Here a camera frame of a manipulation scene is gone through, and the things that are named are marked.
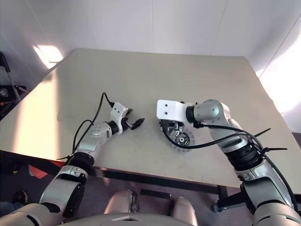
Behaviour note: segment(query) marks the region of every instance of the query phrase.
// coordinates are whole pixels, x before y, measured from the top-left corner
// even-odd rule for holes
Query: gray floor
[[[51,181],[52,177],[47,175],[39,180],[29,176],[26,170],[21,170],[14,175],[0,174],[0,199],[10,201],[12,194],[19,189],[26,190],[33,202],[38,202],[43,190]],[[172,197],[182,196],[193,205],[200,226],[250,226],[252,215],[245,206],[226,210],[221,214],[211,212],[210,206],[217,200],[217,195],[202,192],[187,191],[160,186],[151,186],[115,179],[89,177],[86,191],[80,209],[74,217],[84,218],[95,214],[101,214],[109,198],[121,189],[150,189],[170,193]],[[230,194],[238,192],[237,189],[228,189]],[[167,214],[169,200],[140,195],[140,212]]]

